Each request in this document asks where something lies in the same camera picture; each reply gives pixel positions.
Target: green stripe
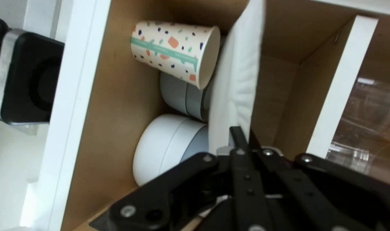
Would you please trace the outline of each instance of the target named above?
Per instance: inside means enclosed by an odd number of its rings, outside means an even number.
[[[197,59],[193,58],[193,57],[189,57],[189,56],[185,56],[185,54],[180,54],[180,53],[165,49],[162,47],[157,47],[157,45],[155,45],[152,43],[146,43],[146,41],[138,40],[135,38],[130,38],[130,44],[133,44],[135,47],[139,47],[139,48],[143,48],[143,49],[147,49],[147,50],[151,50],[155,54],[160,53],[160,54],[164,54],[166,57],[175,58],[175,59],[180,61],[182,63],[189,63],[189,65],[193,66],[194,72],[196,72]]]

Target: white cabinet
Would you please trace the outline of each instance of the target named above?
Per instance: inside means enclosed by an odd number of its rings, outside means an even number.
[[[330,143],[330,138],[319,142],[320,135],[312,140],[312,131],[323,134],[324,126],[336,130],[342,108],[329,118],[323,117],[324,111],[343,107],[333,103],[333,94],[346,102],[356,74],[350,74],[343,89],[333,77],[339,79],[351,68],[345,59],[359,70],[364,56],[352,56],[345,47],[365,53],[375,26],[373,20],[364,21],[369,27],[357,27],[355,21],[350,32],[355,17],[390,20],[374,15],[390,15],[388,0],[324,3],[266,0],[252,130],[261,144],[278,147],[287,157],[305,152],[307,145],[316,152],[312,144]],[[129,56],[128,36],[134,23],[179,21],[218,25],[227,32],[246,4],[246,0],[73,3],[32,228],[73,230],[135,188],[130,170],[134,147],[148,122],[165,112],[165,106],[159,97],[157,72]]]

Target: patterned paper cup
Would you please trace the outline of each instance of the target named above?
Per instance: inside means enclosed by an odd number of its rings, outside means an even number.
[[[138,22],[130,36],[133,57],[202,90],[219,54],[218,27]]]

